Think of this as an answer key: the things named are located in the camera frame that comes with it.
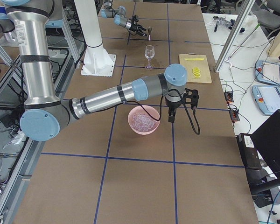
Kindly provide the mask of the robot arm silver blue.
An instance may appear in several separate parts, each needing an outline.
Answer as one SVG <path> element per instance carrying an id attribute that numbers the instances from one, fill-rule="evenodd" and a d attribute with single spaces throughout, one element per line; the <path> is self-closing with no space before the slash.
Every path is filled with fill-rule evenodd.
<path id="1" fill-rule="evenodd" d="M 133 35 L 147 37 L 146 28 L 140 25 L 138 15 L 133 15 L 131 18 L 126 17 L 126 8 L 119 6 L 117 9 L 112 7 L 112 0 L 103 1 L 103 9 L 101 9 L 101 16 L 103 18 L 113 18 L 116 25 L 121 26 L 132 32 Z"/>
<path id="2" fill-rule="evenodd" d="M 53 75 L 46 34 L 50 22 L 63 25 L 62 2 L 6 0 L 3 3 L 8 18 L 14 23 L 26 85 L 25 111 L 19 123 L 21 130 L 32 140 L 48 141 L 85 115 L 131 100 L 164 96 L 175 103 L 185 90 L 187 71 L 180 64 L 172 64 L 159 75 L 142 77 L 90 96 L 62 100 L 56 90 L 59 86 L 66 86 L 69 76 L 64 67 L 57 76 Z"/>

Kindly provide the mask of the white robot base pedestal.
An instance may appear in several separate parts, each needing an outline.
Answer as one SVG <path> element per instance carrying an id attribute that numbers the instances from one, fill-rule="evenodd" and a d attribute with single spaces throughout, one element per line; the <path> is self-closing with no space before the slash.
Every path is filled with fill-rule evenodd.
<path id="1" fill-rule="evenodd" d="M 95 1 L 76 0 L 74 3 L 86 43 L 81 74 L 84 76 L 111 77 L 116 55 L 108 54 L 103 46 Z"/>

